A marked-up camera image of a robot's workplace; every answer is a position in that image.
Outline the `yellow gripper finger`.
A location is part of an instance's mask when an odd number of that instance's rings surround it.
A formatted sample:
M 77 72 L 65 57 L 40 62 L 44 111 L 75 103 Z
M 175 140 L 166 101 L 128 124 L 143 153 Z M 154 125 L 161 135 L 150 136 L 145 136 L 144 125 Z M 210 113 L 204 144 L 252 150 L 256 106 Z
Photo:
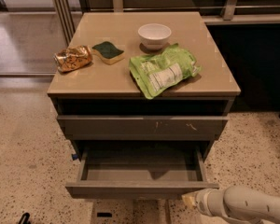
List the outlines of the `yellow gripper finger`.
M 189 208 L 195 208 L 196 202 L 195 202 L 195 193 L 186 193 L 182 196 L 182 200 L 184 204 Z

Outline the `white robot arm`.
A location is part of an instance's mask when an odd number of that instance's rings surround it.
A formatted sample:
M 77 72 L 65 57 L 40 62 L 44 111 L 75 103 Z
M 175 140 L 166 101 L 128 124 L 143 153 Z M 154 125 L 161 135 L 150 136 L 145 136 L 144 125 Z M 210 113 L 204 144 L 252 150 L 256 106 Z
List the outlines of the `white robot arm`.
M 229 224 L 280 224 L 280 197 L 243 186 L 202 189 L 184 194 L 182 200 L 200 214 L 220 217 Z

